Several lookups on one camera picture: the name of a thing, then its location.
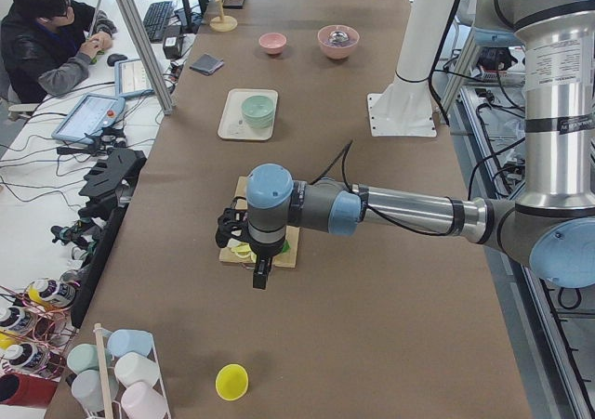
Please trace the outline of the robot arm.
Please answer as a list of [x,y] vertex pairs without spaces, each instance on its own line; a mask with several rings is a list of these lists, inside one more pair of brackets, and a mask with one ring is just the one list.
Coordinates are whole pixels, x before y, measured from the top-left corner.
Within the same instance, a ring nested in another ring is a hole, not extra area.
[[218,218],[216,242],[247,243],[264,288],[288,227],[350,235],[362,222],[427,236],[462,236],[500,251],[565,288],[594,282],[594,0],[477,0],[479,31],[525,46],[525,185],[514,200],[458,200],[318,178],[278,164],[247,178],[245,209]]

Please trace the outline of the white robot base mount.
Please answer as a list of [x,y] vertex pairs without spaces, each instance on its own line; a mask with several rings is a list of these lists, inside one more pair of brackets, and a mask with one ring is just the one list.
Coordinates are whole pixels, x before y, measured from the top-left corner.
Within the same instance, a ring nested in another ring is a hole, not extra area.
[[430,75],[458,0],[414,0],[393,82],[368,96],[374,137],[435,137]]

